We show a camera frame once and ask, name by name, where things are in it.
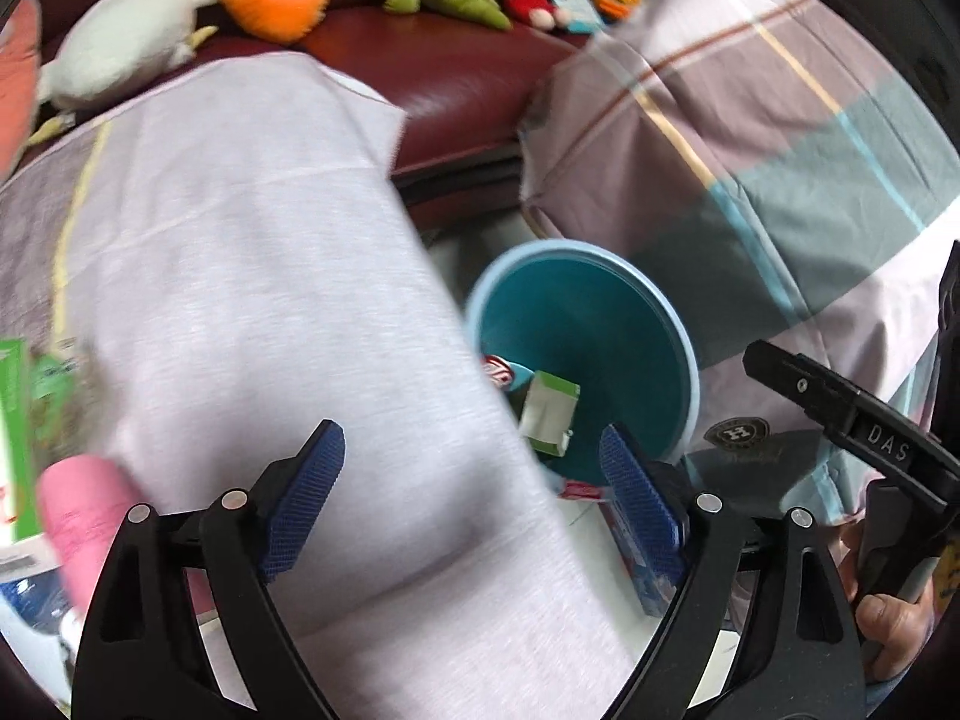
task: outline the pink cylinder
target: pink cylinder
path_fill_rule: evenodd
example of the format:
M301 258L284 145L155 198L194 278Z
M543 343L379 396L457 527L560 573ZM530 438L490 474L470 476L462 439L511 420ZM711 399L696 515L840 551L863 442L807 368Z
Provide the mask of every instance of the pink cylinder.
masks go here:
M84 615L123 518L145 500L121 469L93 455L61 460L37 480L40 518L61 559L64 589ZM195 611L210 611L205 577L191 571L189 579Z

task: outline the metal screw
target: metal screw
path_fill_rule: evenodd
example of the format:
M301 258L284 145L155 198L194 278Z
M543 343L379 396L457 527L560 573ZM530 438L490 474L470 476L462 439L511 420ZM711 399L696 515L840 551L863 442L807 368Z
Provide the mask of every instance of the metal screw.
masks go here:
M127 519L133 523L143 522L147 517L150 517L150 507L145 503L138 503L127 512Z
M793 509L790 519L800 525L800 528L809 528L813 524L813 514L806 509Z
M231 490L220 499L224 509L242 509L247 504L247 494L243 490Z
M723 509L723 501L713 493L700 493L697 496L697 506L705 512L716 514L720 509Z

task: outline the barcode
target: barcode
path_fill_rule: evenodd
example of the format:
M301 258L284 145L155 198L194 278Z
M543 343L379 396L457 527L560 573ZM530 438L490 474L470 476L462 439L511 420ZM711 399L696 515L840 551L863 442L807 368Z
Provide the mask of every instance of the barcode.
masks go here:
M5 574L8 571L22 571L24 568L32 568L35 565L37 565L37 561L30 555L13 557L11 560L0 562L0 574Z

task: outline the blue gripper pad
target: blue gripper pad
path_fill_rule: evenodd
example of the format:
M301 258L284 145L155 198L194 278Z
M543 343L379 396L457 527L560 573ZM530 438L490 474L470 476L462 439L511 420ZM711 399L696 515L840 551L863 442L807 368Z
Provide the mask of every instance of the blue gripper pad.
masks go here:
M680 584L685 571L683 531L616 425L608 425L600 435L600 469L646 565Z
M267 583L294 567L344 467L346 444L340 425L326 423L323 434L311 447L313 440L311 437L304 447L307 456L267 521L267 550L260 561Z

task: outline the fingernail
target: fingernail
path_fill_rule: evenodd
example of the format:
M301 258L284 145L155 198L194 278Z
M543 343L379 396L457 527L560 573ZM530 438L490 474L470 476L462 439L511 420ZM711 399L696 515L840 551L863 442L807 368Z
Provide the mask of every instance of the fingernail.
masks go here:
M868 595L860 602L857 608L857 616L868 620L875 620L883 613L884 603L875 595Z

